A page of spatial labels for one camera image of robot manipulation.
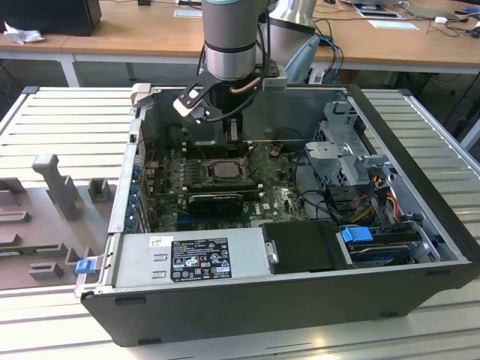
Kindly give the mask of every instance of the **paper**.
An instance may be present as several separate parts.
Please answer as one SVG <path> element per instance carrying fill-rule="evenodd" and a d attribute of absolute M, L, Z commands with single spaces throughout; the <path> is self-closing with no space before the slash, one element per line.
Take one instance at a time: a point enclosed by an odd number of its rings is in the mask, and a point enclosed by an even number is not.
<path fill-rule="evenodd" d="M 203 12 L 201 10 L 195 9 L 176 9 L 173 13 L 174 17 L 189 17 L 194 19 L 199 19 L 203 17 Z"/>
<path fill-rule="evenodd" d="M 13 28 L 9 26 L 6 22 L 5 24 L 5 31 L 3 31 L 3 35 L 5 35 L 8 40 L 23 45 L 24 43 L 34 43 L 36 41 L 43 41 L 45 37 L 42 37 L 41 33 L 37 30 L 20 30 L 18 28 Z"/>
<path fill-rule="evenodd" d="M 377 29 L 420 30 L 411 22 L 368 20 Z"/>

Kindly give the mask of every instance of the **computer tower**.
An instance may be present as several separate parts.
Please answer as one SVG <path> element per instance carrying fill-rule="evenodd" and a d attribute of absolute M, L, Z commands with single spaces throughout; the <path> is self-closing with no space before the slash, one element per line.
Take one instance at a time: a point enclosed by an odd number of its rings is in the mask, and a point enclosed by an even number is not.
<path fill-rule="evenodd" d="M 4 22 L 22 30 L 90 36 L 100 22 L 99 0 L 2 0 L 0 27 Z"/>

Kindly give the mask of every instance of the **wooden desk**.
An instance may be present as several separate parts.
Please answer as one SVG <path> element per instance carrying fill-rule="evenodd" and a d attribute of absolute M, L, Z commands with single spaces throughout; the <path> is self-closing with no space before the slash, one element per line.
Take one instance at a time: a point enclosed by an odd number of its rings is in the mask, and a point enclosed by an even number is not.
<path fill-rule="evenodd" d="M 66 53 L 198 57 L 202 19 L 174 17 L 174 4 L 138 6 L 101 1 L 102 20 L 91 37 L 69 37 Z"/>
<path fill-rule="evenodd" d="M 462 3 L 446 0 L 417 0 L 418 4 L 441 8 L 454 12 Z M 337 1 L 335 6 L 318 1 L 315 17 L 329 18 L 335 43 L 344 53 L 345 68 L 362 68 L 371 70 L 392 70 L 392 67 L 445 68 L 456 71 L 472 68 L 473 73 L 480 69 L 480 40 L 469 35 L 449 37 L 440 31 L 427 33 L 428 20 L 409 20 L 420 30 L 394 30 L 374 28 L 367 20 L 361 19 L 348 4 Z M 477 20 L 468 23 L 456 22 L 454 26 L 472 29 Z M 449 31 L 444 25 L 432 22 L 433 26 Z M 325 22 L 319 22 L 324 34 L 329 30 Z M 332 51 L 329 48 L 319 49 L 316 60 L 331 61 Z"/>
<path fill-rule="evenodd" d="M 462 4 L 447 0 L 415 2 L 451 11 Z M 174 4 L 154 3 L 149 7 L 139 7 L 135 1 L 101 1 L 100 4 L 101 24 L 91 37 L 47 35 L 46 42 L 24 46 L 2 38 L 0 57 L 59 61 L 70 86 L 79 85 L 74 62 L 198 62 L 203 45 L 201 19 L 174 17 Z M 456 74 L 476 74 L 479 71 L 479 39 L 464 34 L 447 37 L 439 31 L 427 34 L 427 20 L 412 21 L 419 31 L 374 28 L 365 19 L 339 20 L 360 16 L 338 0 L 335 6 L 318 0 L 316 9 L 319 11 L 315 13 L 316 17 L 331 19 L 335 43 L 345 55 L 345 69 Z M 471 29 L 475 21 L 471 19 L 462 25 Z M 328 33 L 326 24 L 320 24 L 322 31 Z M 317 72 L 323 71 L 331 61 L 332 51 L 328 47 L 320 48 L 314 68 Z"/>

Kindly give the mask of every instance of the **motherboard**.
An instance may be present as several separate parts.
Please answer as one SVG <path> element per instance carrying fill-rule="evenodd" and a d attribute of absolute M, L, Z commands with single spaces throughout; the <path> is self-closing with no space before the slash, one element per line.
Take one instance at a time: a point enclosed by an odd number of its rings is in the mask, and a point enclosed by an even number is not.
<path fill-rule="evenodd" d="M 279 143 L 250 145 L 238 157 L 212 156 L 198 147 L 171 148 L 155 163 L 150 180 L 155 231 L 308 220 L 293 189 L 293 153 Z"/>

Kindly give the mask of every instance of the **sticker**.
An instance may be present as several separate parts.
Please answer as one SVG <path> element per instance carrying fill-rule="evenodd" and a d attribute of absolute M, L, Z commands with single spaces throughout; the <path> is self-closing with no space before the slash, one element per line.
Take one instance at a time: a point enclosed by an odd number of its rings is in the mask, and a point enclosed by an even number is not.
<path fill-rule="evenodd" d="M 157 240 L 158 238 L 161 243 L 165 238 L 172 238 L 172 236 L 155 237 Z M 170 279 L 172 281 L 178 283 L 232 277 L 227 238 L 171 241 L 171 244 L 172 271 Z"/>
<path fill-rule="evenodd" d="M 160 246 L 169 246 L 173 241 L 173 236 L 152 236 L 150 238 L 150 248 L 158 248 Z"/>

